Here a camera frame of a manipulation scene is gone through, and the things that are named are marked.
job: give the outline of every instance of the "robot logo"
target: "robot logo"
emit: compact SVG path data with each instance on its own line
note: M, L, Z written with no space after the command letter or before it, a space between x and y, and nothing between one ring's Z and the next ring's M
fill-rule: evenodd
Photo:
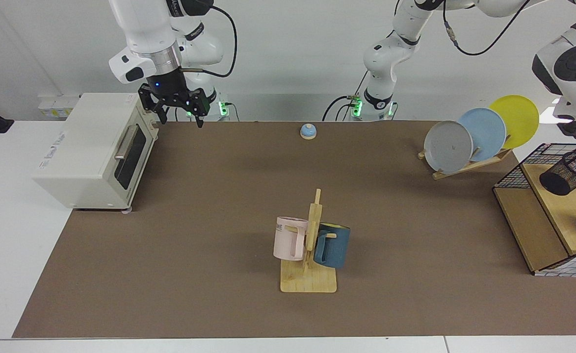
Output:
M181 17L183 15L181 13L179 0L171 0L169 8L171 10L172 17Z

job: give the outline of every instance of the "blue mug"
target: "blue mug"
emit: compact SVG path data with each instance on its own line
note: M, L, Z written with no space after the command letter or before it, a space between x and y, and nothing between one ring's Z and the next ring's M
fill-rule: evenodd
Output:
M314 261L322 266L341 268L347 255L350 232L349 228L338 224L321 223L316 239Z

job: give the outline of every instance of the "wall outlet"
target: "wall outlet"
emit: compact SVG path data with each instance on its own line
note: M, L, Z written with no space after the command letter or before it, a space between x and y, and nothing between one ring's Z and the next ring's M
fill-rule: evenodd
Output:
M75 105L78 103L77 96L41 97L39 111L46 118L66 119Z

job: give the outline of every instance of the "wire basket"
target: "wire basket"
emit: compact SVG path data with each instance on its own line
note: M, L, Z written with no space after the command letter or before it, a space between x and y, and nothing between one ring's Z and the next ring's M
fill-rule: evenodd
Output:
M576 189L576 152L565 154L559 163L553 165L539 177L546 190L555 195L565 196Z

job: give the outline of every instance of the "white table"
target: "white table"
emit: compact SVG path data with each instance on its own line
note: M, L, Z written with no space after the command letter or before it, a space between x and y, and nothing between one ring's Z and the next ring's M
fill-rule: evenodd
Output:
M0 135L0 351L48 352L320 352L553 353L576 352L576 337L376 337L342 339L11 340L71 210L30 179L62 128L60 122L16 122ZM554 126L516 150L569 142Z

